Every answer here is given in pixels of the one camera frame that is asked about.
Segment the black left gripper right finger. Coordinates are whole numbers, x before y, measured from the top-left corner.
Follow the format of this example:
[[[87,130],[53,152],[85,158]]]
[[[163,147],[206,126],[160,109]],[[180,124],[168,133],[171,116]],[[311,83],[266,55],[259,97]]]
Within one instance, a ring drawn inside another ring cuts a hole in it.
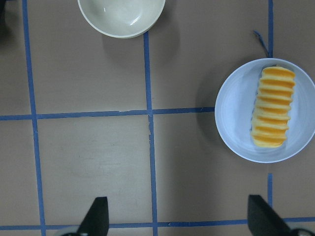
[[[295,235],[295,231],[292,231],[260,195],[249,195],[247,220],[253,236]]]

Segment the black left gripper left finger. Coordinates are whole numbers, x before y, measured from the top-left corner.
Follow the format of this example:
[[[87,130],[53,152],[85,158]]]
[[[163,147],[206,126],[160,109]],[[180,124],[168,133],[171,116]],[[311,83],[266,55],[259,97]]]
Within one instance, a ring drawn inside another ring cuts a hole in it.
[[[107,236],[109,210],[107,197],[96,197],[76,234],[78,236]]]

